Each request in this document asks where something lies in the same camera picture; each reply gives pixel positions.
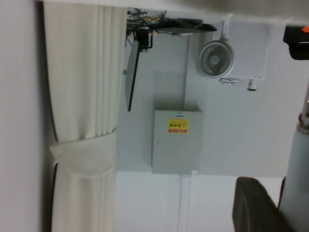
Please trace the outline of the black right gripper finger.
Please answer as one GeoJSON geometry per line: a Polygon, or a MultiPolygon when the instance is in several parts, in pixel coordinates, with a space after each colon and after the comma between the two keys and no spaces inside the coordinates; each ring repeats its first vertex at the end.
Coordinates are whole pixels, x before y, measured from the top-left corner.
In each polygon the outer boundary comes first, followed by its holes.
{"type": "Polygon", "coordinates": [[[238,177],[232,210],[236,232],[294,232],[288,214],[294,204],[297,179],[286,176],[281,183],[276,205],[261,182],[252,177],[238,177]]]}

